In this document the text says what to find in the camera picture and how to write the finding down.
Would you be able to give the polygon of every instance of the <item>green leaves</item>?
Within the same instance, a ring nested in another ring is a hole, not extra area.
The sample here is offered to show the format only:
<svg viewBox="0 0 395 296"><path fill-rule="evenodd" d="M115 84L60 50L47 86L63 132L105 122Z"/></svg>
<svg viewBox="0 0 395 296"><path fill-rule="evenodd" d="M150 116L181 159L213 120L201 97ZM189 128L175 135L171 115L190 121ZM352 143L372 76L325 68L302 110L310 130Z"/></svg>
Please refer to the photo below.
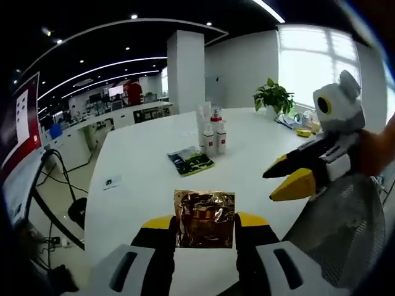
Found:
<svg viewBox="0 0 395 296"><path fill-rule="evenodd" d="M267 78L267 85L269 88L272 88L274 86L273 80L271 80L270 78Z"/></svg>
<svg viewBox="0 0 395 296"><path fill-rule="evenodd" d="M267 84L257 88L257 93L253 95L255 110L258 111L262 106L273 106L276 113L280 111L288 113L294 105L292 98L289 99L292 94L272 79L267 78Z"/></svg>
<svg viewBox="0 0 395 296"><path fill-rule="evenodd" d="M262 107L262 100L255 101L255 111L258 111Z"/></svg>

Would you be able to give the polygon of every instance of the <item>white table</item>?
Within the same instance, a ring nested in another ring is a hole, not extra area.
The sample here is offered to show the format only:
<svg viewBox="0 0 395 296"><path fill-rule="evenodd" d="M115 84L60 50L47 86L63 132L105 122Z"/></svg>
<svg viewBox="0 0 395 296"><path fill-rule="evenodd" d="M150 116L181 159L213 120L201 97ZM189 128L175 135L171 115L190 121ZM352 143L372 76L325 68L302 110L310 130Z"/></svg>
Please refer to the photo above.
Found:
<svg viewBox="0 0 395 296"><path fill-rule="evenodd" d="M235 192L236 211L264 217L279 239L307 199L273 202L270 193L284 180L262 179L277 157L306 140L254 109L225 109L227 152L215 167L182 178L167 153L198 146L194 112L160 118L110 132L89 187L86 252L96 264L120 244L130 244L150 219L174 214L174 189ZM120 175L118 187L104 181ZM170 295L217 295L238 281L233 249L176 249Z"/></svg>

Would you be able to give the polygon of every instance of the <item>red shirt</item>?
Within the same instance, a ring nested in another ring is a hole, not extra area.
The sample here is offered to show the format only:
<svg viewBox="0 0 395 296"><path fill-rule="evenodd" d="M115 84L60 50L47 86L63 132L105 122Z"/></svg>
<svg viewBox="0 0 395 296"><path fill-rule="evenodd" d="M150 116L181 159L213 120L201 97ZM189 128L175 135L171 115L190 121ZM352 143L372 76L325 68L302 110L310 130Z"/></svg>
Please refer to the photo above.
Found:
<svg viewBox="0 0 395 296"><path fill-rule="evenodd" d="M138 105L141 103L140 95L143 93L140 84L128 83L128 104L129 106Z"/></svg>

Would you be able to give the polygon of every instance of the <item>gold foil packet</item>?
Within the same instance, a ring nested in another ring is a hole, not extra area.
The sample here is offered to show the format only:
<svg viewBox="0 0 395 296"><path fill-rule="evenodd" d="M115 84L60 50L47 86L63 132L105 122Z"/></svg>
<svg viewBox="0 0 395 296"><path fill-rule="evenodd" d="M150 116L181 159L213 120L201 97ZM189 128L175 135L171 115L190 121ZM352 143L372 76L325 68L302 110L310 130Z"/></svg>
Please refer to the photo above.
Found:
<svg viewBox="0 0 395 296"><path fill-rule="evenodd" d="M174 191L176 247L232 248L235 193Z"/></svg>

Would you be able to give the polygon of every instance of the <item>white pillar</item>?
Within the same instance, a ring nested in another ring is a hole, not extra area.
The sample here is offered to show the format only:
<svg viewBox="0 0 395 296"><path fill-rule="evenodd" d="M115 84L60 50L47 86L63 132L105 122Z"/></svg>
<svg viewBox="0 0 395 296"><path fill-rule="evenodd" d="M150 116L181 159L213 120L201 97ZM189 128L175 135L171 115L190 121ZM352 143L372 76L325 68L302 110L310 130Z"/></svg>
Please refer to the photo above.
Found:
<svg viewBox="0 0 395 296"><path fill-rule="evenodd" d="M175 113L195 111L204 103L204 35L176 31L167 41L169 101Z"/></svg>

